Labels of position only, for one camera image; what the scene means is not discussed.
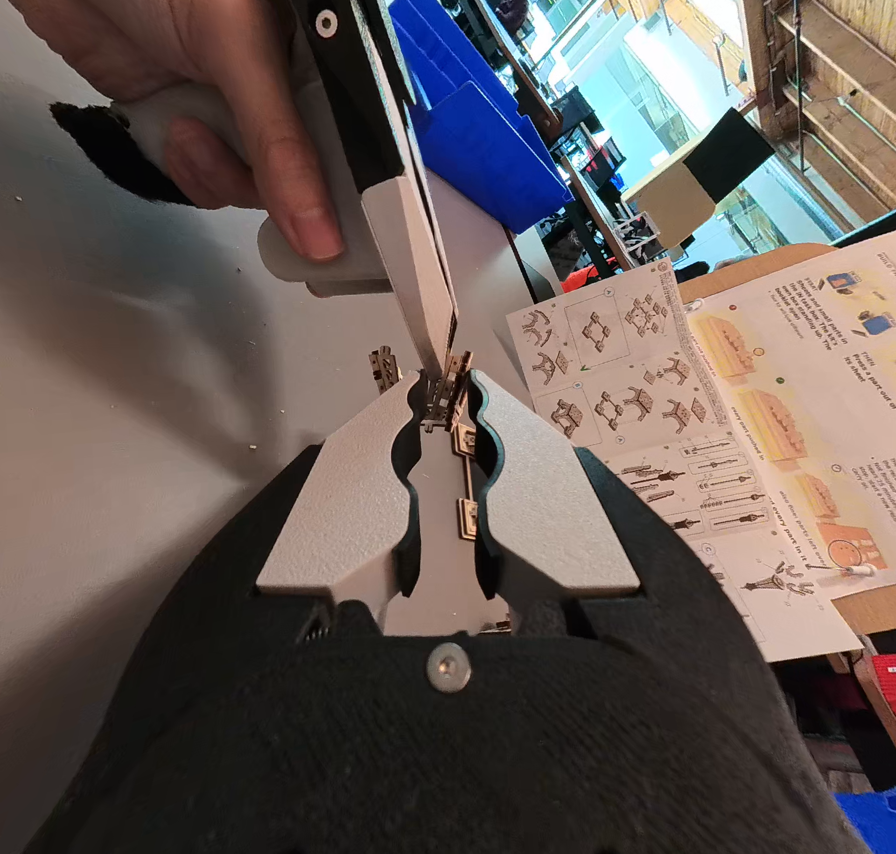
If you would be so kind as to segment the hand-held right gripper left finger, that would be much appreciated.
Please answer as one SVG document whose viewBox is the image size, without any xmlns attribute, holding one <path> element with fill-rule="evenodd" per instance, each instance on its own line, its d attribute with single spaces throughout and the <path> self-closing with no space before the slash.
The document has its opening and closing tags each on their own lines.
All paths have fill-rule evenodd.
<svg viewBox="0 0 896 854">
<path fill-rule="evenodd" d="M 385 626 L 392 600 L 420 578 L 420 504 L 409 475 L 420 461 L 427 379 L 410 371 L 330 434 L 256 586 L 331 605 L 362 602 Z"/>
</svg>

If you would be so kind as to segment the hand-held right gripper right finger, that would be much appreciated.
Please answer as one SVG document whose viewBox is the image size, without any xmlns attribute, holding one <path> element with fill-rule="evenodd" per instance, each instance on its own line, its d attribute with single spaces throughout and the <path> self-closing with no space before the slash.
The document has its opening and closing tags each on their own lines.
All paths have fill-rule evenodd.
<svg viewBox="0 0 896 854">
<path fill-rule="evenodd" d="M 476 580 L 521 618 L 538 602 L 620 599 L 641 589 L 575 446 L 479 369 L 475 424 Z"/>
</svg>

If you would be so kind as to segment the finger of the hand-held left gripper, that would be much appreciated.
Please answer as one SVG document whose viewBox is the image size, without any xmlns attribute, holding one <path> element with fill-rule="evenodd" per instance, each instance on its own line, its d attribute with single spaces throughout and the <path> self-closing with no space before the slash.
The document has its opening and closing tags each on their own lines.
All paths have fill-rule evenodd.
<svg viewBox="0 0 896 854">
<path fill-rule="evenodd" d="M 421 366 L 429 378 L 442 378 L 457 308 L 420 187 L 395 177 L 365 190 L 361 204 Z"/>
<path fill-rule="evenodd" d="M 459 319 L 442 235 L 421 159 L 407 172 L 405 203 L 409 256 L 405 268 L 405 319 L 422 363 L 444 363 L 452 351 Z"/>
</svg>

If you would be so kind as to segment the small wooden tower midsection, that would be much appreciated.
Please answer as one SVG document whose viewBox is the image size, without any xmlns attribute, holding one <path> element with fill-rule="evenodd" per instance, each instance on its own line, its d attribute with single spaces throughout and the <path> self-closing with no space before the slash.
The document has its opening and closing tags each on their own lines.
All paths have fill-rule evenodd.
<svg viewBox="0 0 896 854">
<path fill-rule="evenodd" d="M 427 411 L 421 421 L 425 433 L 431 434 L 436 429 L 454 432 L 466 407 L 473 356 L 468 350 L 448 354 L 442 377 L 427 381 Z M 380 396 L 401 381 L 401 370 L 391 347 L 380 346 L 368 358 Z"/>
</svg>

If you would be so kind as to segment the person's left hand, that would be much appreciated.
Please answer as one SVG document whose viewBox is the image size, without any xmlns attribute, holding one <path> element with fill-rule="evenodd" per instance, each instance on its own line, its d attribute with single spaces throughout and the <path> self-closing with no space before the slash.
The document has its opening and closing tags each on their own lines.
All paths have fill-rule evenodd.
<svg viewBox="0 0 896 854">
<path fill-rule="evenodd" d="M 245 158 L 206 124 L 176 117 L 164 141 L 174 185 L 196 207 L 268 212 L 297 255 L 321 262 L 343 240 L 294 103 L 288 0 L 8 0 L 28 28 L 104 96 L 149 97 L 186 81 L 216 87 Z"/>
</svg>

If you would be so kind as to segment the wooden tower base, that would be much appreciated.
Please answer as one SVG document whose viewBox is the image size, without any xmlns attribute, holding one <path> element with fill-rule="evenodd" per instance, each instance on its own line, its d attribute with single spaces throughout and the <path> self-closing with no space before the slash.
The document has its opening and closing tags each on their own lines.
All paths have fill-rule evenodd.
<svg viewBox="0 0 896 854">
<path fill-rule="evenodd" d="M 464 423 L 457 423 L 451 432 L 452 449 L 462 460 L 464 496 L 457 501 L 458 529 L 461 539 L 476 541 L 477 503 L 473 483 L 476 430 Z"/>
</svg>

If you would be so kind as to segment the tower instruction sheet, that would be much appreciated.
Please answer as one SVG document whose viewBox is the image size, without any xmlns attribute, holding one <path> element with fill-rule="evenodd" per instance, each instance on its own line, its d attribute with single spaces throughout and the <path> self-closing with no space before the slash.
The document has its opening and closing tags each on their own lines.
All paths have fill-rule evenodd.
<svg viewBox="0 0 896 854">
<path fill-rule="evenodd" d="M 667 257 L 506 323 L 535 412 L 689 546 L 767 661 L 860 648 L 735 434 Z"/>
</svg>

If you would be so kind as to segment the black crate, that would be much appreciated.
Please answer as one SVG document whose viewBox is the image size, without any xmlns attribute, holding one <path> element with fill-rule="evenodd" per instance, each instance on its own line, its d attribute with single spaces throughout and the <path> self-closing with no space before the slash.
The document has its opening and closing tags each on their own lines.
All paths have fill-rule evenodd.
<svg viewBox="0 0 896 854">
<path fill-rule="evenodd" d="M 606 188 L 608 185 L 621 190 L 623 183 L 619 181 L 619 171 L 626 162 L 626 156 L 613 137 L 607 137 L 604 141 L 594 140 L 587 146 L 587 160 L 581 167 L 580 173 L 596 190 Z"/>
</svg>

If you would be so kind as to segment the cardboard box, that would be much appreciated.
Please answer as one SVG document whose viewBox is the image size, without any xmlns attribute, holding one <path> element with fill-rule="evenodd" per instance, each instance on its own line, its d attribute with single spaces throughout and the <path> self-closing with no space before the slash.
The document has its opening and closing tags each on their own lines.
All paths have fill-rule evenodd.
<svg viewBox="0 0 896 854">
<path fill-rule="evenodd" d="M 717 207 L 684 158 L 654 169 L 628 188 L 622 200 L 634 213 L 648 216 L 665 250 L 681 245 Z"/>
</svg>

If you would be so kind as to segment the black foam panel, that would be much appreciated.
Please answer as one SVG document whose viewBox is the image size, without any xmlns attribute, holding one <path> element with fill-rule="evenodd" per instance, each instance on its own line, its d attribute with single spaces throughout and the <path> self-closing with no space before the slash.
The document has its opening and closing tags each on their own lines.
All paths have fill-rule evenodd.
<svg viewBox="0 0 896 854">
<path fill-rule="evenodd" d="M 772 156 L 765 135 L 737 109 L 728 109 L 684 159 L 684 165 L 719 205 Z"/>
</svg>

